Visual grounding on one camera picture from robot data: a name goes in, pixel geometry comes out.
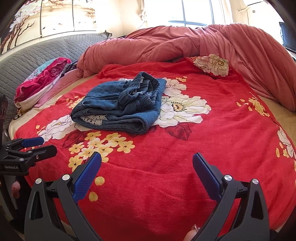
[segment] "metal screw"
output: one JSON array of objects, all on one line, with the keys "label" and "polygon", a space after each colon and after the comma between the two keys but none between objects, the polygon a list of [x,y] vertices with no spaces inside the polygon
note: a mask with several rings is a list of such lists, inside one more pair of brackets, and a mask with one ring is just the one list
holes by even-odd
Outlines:
[{"label": "metal screw", "polygon": [[66,175],[64,175],[64,176],[62,177],[62,179],[63,179],[64,181],[67,181],[67,180],[70,179],[70,175],[66,174]]},{"label": "metal screw", "polygon": [[42,179],[41,178],[37,178],[36,181],[35,181],[36,184],[39,184],[41,182],[42,182]]},{"label": "metal screw", "polygon": [[232,176],[230,176],[230,175],[225,175],[225,176],[224,176],[224,179],[225,179],[226,181],[231,181],[231,180],[232,180]]},{"label": "metal screw", "polygon": [[258,184],[259,181],[258,181],[256,178],[254,178],[254,179],[252,180],[252,183],[254,183],[254,184]]}]

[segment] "floral wall mural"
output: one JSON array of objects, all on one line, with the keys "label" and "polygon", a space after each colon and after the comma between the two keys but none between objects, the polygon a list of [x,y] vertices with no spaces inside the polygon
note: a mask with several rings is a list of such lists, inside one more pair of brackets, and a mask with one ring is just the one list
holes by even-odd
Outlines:
[{"label": "floral wall mural", "polygon": [[95,31],[94,4],[93,0],[27,0],[7,24],[0,54],[39,37]]}]

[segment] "flower center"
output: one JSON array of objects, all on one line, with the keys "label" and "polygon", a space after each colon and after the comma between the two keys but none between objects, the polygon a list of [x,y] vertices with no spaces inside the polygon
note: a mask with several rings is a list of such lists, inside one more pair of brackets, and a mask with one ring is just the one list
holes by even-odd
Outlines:
[{"label": "flower center", "polygon": [[176,111],[176,112],[183,111],[185,109],[184,105],[182,105],[181,103],[177,103],[177,102],[172,102],[172,106],[174,108],[174,111]]}]

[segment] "blue denim clothing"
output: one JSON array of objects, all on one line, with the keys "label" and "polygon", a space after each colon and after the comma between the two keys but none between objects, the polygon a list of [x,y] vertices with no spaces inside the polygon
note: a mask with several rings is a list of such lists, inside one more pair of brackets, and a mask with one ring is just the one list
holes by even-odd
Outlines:
[{"label": "blue denim clothing", "polygon": [[143,134],[159,116],[165,84],[145,72],[133,80],[102,83],[74,107],[71,118],[92,129]]}]

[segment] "gray quilted fabric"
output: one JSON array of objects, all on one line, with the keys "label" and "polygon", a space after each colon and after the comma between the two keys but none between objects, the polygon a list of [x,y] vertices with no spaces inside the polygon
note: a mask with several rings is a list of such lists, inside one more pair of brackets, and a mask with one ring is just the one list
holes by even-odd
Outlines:
[{"label": "gray quilted fabric", "polygon": [[8,110],[4,128],[17,114],[13,103],[15,90],[38,66],[57,57],[78,60],[88,46],[107,40],[111,33],[78,34],[46,40],[23,48],[0,62],[0,94],[8,99]]}]

